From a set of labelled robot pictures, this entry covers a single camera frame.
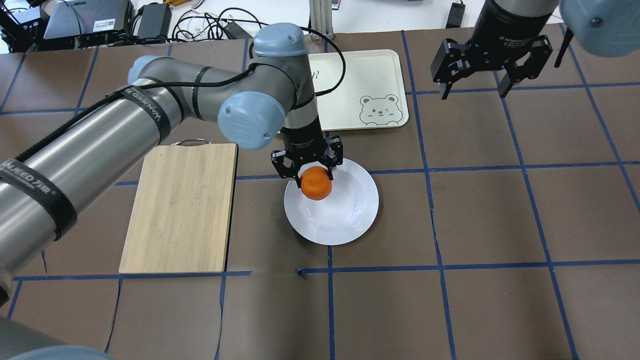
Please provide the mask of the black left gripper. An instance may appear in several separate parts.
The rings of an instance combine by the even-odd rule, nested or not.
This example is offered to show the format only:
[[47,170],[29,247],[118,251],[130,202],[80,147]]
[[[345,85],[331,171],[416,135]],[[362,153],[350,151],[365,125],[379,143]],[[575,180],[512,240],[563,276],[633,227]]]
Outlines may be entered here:
[[334,180],[334,171],[344,162],[344,146],[340,136],[326,139],[322,130],[310,127],[281,129],[283,150],[273,150],[270,162],[279,177],[293,179],[297,187],[302,186],[300,169],[311,163],[320,163],[327,169],[327,177]]

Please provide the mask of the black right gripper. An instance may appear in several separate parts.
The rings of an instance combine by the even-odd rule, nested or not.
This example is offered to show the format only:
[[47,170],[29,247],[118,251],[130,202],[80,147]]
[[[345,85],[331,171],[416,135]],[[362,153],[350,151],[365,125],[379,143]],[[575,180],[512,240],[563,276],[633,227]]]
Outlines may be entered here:
[[455,82],[477,72],[507,71],[497,87],[501,99],[521,80],[537,77],[553,53],[548,36],[541,34],[544,25],[542,17],[482,17],[466,42],[445,38],[430,64],[441,100],[448,99]]

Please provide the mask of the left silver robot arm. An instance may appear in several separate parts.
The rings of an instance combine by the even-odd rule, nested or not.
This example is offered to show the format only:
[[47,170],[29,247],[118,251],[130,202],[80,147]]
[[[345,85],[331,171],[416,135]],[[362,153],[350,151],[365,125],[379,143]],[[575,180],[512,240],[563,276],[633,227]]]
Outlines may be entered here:
[[261,28],[242,73],[170,56],[135,60],[127,84],[90,105],[41,141],[1,164],[1,303],[32,258],[60,240],[134,164],[188,117],[216,122],[247,150],[281,133],[270,161],[279,177],[300,181],[302,166],[343,163],[339,136],[326,139],[304,31],[294,23]]

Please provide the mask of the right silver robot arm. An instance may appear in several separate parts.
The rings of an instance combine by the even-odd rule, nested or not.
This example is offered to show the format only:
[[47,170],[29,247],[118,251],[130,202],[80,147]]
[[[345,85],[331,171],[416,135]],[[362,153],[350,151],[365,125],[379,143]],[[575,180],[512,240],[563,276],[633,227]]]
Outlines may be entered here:
[[536,79],[554,51],[542,31],[556,10],[566,26],[556,68],[572,40],[598,57],[624,57],[640,47],[637,0],[486,0],[471,37],[444,39],[430,64],[442,100],[455,82],[478,72],[505,71],[497,87],[501,98],[515,84]]

